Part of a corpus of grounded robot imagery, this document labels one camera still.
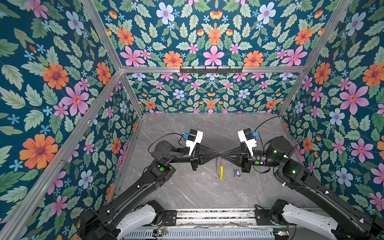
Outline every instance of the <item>small blue flower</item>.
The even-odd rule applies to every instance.
[[[81,74],[83,75],[83,77],[86,77],[88,73],[85,71],[85,69],[83,69],[83,71],[81,72]]]
[[[175,15],[175,17],[179,17],[180,16],[180,12],[177,11],[177,10],[175,10],[172,14]]]
[[[47,106],[46,109],[43,109],[43,112],[45,112],[46,115],[49,116],[49,114],[52,114],[52,108],[50,108],[49,106]]]
[[[15,122],[16,122],[16,123],[19,123],[18,119],[20,119],[20,117],[16,117],[15,114],[12,114],[12,117],[7,117],[7,120],[12,121],[12,122],[11,122],[12,125],[14,125]]]
[[[207,16],[204,16],[203,21],[205,21],[205,23],[209,22],[209,21],[210,21],[210,20],[209,20],[209,16],[208,16],[208,15],[207,15]]]
[[[125,19],[124,17],[125,17],[124,15],[122,15],[121,13],[119,13],[118,18],[120,18],[121,21],[123,21],[123,20]]]
[[[112,21],[111,16],[104,15],[104,17],[105,17],[105,20],[108,21],[108,23],[110,23]]]
[[[65,185],[64,187],[68,187],[70,185],[70,183],[72,182],[72,180],[70,180],[70,178],[68,178],[67,180],[64,181]]]
[[[15,159],[14,163],[15,163],[15,164],[12,164],[11,166],[9,166],[9,168],[13,168],[13,171],[14,171],[14,172],[17,172],[17,170],[18,170],[19,168],[23,168],[23,166],[22,166],[23,161],[18,162],[18,160]]]
[[[26,58],[28,58],[30,61],[32,60],[32,59],[35,59],[35,57],[33,56],[34,55],[34,53],[29,53],[27,50],[25,50],[25,55],[24,55],[24,57],[26,57]]]
[[[64,227],[64,231],[61,233],[61,234],[64,234],[64,235],[67,235],[67,233],[70,231],[70,227],[69,226],[65,226]]]
[[[36,44],[37,46],[37,51],[38,52],[41,52],[41,53],[44,53],[46,50],[44,49],[44,45],[39,45],[39,44]]]
[[[223,19],[221,19],[221,21],[226,23],[228,21],[228,15],[227,16],[223,16]]]

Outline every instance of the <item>light blue flower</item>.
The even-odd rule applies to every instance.
[[[24,55],[24,57],[28,58],[30,61],[32,59],[35,59],[35,57],[33,56],[34,53],[29,53],[27,50],[24,51],[26,54]]]
[[[44,135],[47,135],[47,132],[51,131],[51,130],[49,130],[49,125],[47,125],[47,126],[41,125],[41,128],[42,128],[42,130],[40,130],[40,133],[44,133]]]
[[[223,19],[221,19],[221,21],[226,23],[228,21],[228,15],[227,16],[223,16]]]
[[[12,125],[14,125],[15,122],[16,122],[16,123],[19,123],[18,119],[20,119],[20,117],[16,117],[15,114],[12,114],[12,117],[7,117],[7,120],[12,121],[12,122],[11,122]]]
[[[108,21],[108,23],[110,23],[112,21],[111,16],[104,15],[104,17],[105,17],[105,20]]]
[[[67,180],[64,181],[65,185],[64,187],[68,187],[70,185],[70,183],[72,182],[72,180],[70,180],[70,178],[68,178]]]
[[[124,17],[125,17],[124,15],[122,15],[121,13],[119,13],[118,18],[120,18],[121,21],[123,21],[123,20],[125,19]]]
[[[12,164],[11,166],[9,166],[9,168],[13,168],[13,171],[14,171],[14,172],[17,172],[17,170],[18,170],[19,168],[23,168],[23,166],[22,166],[23,161],[18,162],[18,160],[15,159],[14,163],[15,163],[15,164]]]
[[[175,10],[172,14],[175,15],[175,17],[179,17],[180,16],[180,12],[177,11],[177,10]]]
[[[203,21],[205,21],[205,23],[209,22],[209,21],[210,21],[210,20],[209,20],[209,16],[208,16],[208,15],[207,15],[207,16],[204,16]]]

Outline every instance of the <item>pink flower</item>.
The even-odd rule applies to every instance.
[[[81,90],[86,90],[88,91],[88,87],[90,87],[91,85],[88,83],[88,79],[85,79],[84,78],[81,78],[81,82],[79,82],[79,85],[81,86]]]
[[[188,0],[188,4],[192,6],[193,2],[197,3],[199,0]]]
[[[89,152],[93,152],[94,146],[95,146],[95,144],[93,144],[92,141],[85,142],[85,148],[83,149],[83,151],[86,151],[87,155],[88,155]]]
[[[316,167],[313,165],[313,163],[308,164],[308,169],[313,172]]]
[[[320,97],[324,96],[324,93],[321,92],[322,89],[323,87],[314,88],[314,91],[311,93],[311,96],[313,96],[312,101],[316,100],[317,102],[320,102]]]
[[[156,88],[159,88],[160,90],[163,89],[164,87],[163,82],[159,82],[159,81],[157,81],[155,85],[156,85]]]
[[[139,56],[140,56],[140,51],[139,50],[135,50],[132,53],[132,49],[130,47],[128,47],[128,46],[125,46],[125,51],[127,53],[121,52],[120,55],[122,57],[124,57],[124,58],[127,58],[127,60],[125,60],[125,64],[127,66],[130,66],[133,63],[133,65],[135,67],[139,67],[140,66],[139,63],[141,63],[141,64],[145,63],[145,61],[142,58],[139,58]]]
[[[88,100],[89,94],[81,93],[81,87],[79,84],[74,86],[74,92],[70,87],[66,87],[65,91],[70,98],[63,97],[61,102],[67,106],[72,105],[70,109],[71,116],[76,115],[77,109],[79,109],[80,113],[84,114],[88,110],[88,104],[84,101]]]
[[[60,115],[60,118],[63,119],[64,115],[68,115],[68,112],[66,111],[68,109],[68,106],[63,106],[62,102],[59,102],[59,106],[53,106],[53,108],[56,110],[55,116]]]
[[[284,58],[281,62],[282,63],[288,63],[287,66],[300,65],[301,60],[300,58],[305,57],[308,53],[307,52],[301,52],[303,50],[303,46],[300,45],[296,51],[294,52],[292,49],[289,49],[287,52],[288,57]]]
[[[107,116],[111,118],[113,116],[113,109],[111,107],[106,108],[107,109]]]
[[[345,147],[343,146],[344,141],[339,142],[339,140],[335,139],[335,143],[332,143],[332,146],[334,147],[334,152],[339,152],[341,154],[342,150],[345,150]]]
[[[375,168],[371,169],[371,172],[374,175],[378,176],[378,177],[375,177],[373,179],[373,182],[376,184],[380,184],[381,182],[383,182],[383,186],[384,186],[384,164],[382,164],[382,163],[379,164],[379,170],[377,170]]]
[[[309,88],[312,87],[311,81],[312,77],[305,77],[305,80],[303,81],[303,91],[305,90],[306,92],[308,92]]]
[[[280,59],[283,59],[283,57],[286,57],[287,56],[287,52],[288,50],[284,50],[284,48],[277,53],[277,58],[280,58]]]
[[[57,202],[51,203],[51,217],[55,215],[55,213],[57,213],[58,216],[61,215],[61,210],[67,208],[67,204],[65,204],[65,201],[67,201],[67,197],[63,197],[63,199],[61,199],[61,196],[59,195],[57,197]]]
[[[191,83],[191,89],[193,90],[196,90],[196,89],[200,89],[200,86],[201,84],[198,84],[197,81],[195,81],[195,83]]]
[[[368,106],[369,102],[366,98],[361,98],[364,94],[367,93],[368,91],[368,86],[361,87],[357,92],[356,92],[356,84],[351,83],[349,86],[349,94],[346,92],[340,93],[340,98],[343,100],[346,100],[343,102],[340,106],[340,109],[344,110],[349,107],[349,111],[351,112],[352,115],[355,115],[356,112],[358,111],[358,106],[365,107]]]
[[[199,50],[197,48],[197,44],[193,45],[193,43],[191,43],[191,45],[188,47],[188,49],[189,49],[189,53],[196,53],[196,51]]]
[[[177,75],[179,75],[179,81],[183,81],[184,82],[188,82],[188,79],[191,79],[192,76],[189,75],[189,73],[178,73]]]
[[[63,187],[63,181],[61,181],[60,179],[62,179],[66,173],[67,173],[66,171],[62,171],[59,173],[59,175],[57,175],[56,180],[52,183],[52,185],[48,189],[48,192],[47,192],[48,195],[51,195],[53,193],[53,191],[55,190],[55,185],[56,187]]]
[[[217,52],[217,46],[216,45],[213,45],[211,47],[211,53],[209,52],[204,52],[203,53],[204,57],[207,58],[207,60],[205,61],[204,65],[209,65],[212,63],[212,66],[215,65],[221,65],[221,60],[219,58],[222,58],[224,56],[224,53],[223,52]]]
[[[140,57],[144,57],[144,60],[151,59],[149,56],[151,53],[147,53],[147,50],[140,50]]]
[[[42,4],[40,5],[40,3],[40,0],[29,0],[25,3],[25,5],[33,10],[33,13],[37,18],[39,18],[41,15],[43,18],[48,19],[47,15],[45,14],[45,12],[48,11],[48,8]]]
[[[240,49],[239,44],[236,43],[235,45],[234,44],[231,45],[231,48],[229,49],[229,51],[232,51],[232,54],[234,54],[234,53],[238,53],[239,49]]]
[[[319,108],[317,108],[316,106],[313,107],[313,109],[311,109],[311,116],[313,116],[314,118],[317,117],[319,114]]]
[[[68,162],[71,162],[72,161],[72,156],[74,157],[78,157],[79,156],[79,153],[75,150],[79,149],[80,147],[80,144],[77,144],[77,146],[75,147],[75,149],[73,150],[72,154],[70,155],[70,157],[68,158]]]
[[[252,73],[253,76],[251,77],[252,79],[255,79],[255,81],[259,81],[260,78],[264,78],[263,73]]]
[[[227,83],[224,84],[224,89],[229,90],[229,89],[233,88],[232,85],[233,85],[233,83],[229,83],[229,81],[228,81]]]
[[[161,79],[166,79],[166,81],[168,82],[169,79],[173,79],[173,76],[172,76],[172,73],[162,73],[162,75],[160,76]]]
[[[369,195],[372,198],[369,202],[376,205],[377,210],[381,211],[384,209],[384,199],[381,198],[381,194],[379,192],[376,193],[376,196],[373,193],[370,193]]]
[[[355,142],[351,142],[351,146],[354,149],[356,149],[351,152],[351,155],[352,156],[359,155],[360,162],[364,162],[365,157],[369,159],[373,159],[373,154],[368,152],[369,150],[372,150],[373,144],[368,143],[367,145],[364,146],[364,140],[362,138],[358,140],[358,144],[359,145],[357,145]]]
[[[349,77],[347,77],[346,79],[342,78],[341,79],[341,83],[339,84],[339,87],[341,87],[340,89],[343,91],[344,89],[348,90],[348,85],[351,85],[351,81],[349,80]]]
[[[267,81],[264,81],[264,82],[261,82],[260,87],[263,89],[263,88],[267,88],[268,85],[269,83]]]
[[[233,79],[237,79],[237,82],[240,82],[241,80],[245,80],[246,75],[248,75],[248,73],[236,73]]]

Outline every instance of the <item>floral wallpaper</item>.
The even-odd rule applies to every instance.
[[[114,69],[79,1],[2,1],[0,30],[2,228]],[[104,203],[135,119],[119,83],[20,239],[68,237],[83,210]],[[88,181],[79,184],[88,173]]]
[[[337,3],[95,1],[126,66],[303,65]]]
[[[300,119],[302,161],[356,209],[382,217],[384,208],[383,1],[354,1],[303,81],[287,114]],[[302,129],[286,127],[297,143]]]

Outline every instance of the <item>dark teal wallpaper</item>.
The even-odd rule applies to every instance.
[[[355,208],[384,208],[383,1],[355,1],[290,105],[304,164]],[[299,124],[287,120],[295,142]]]

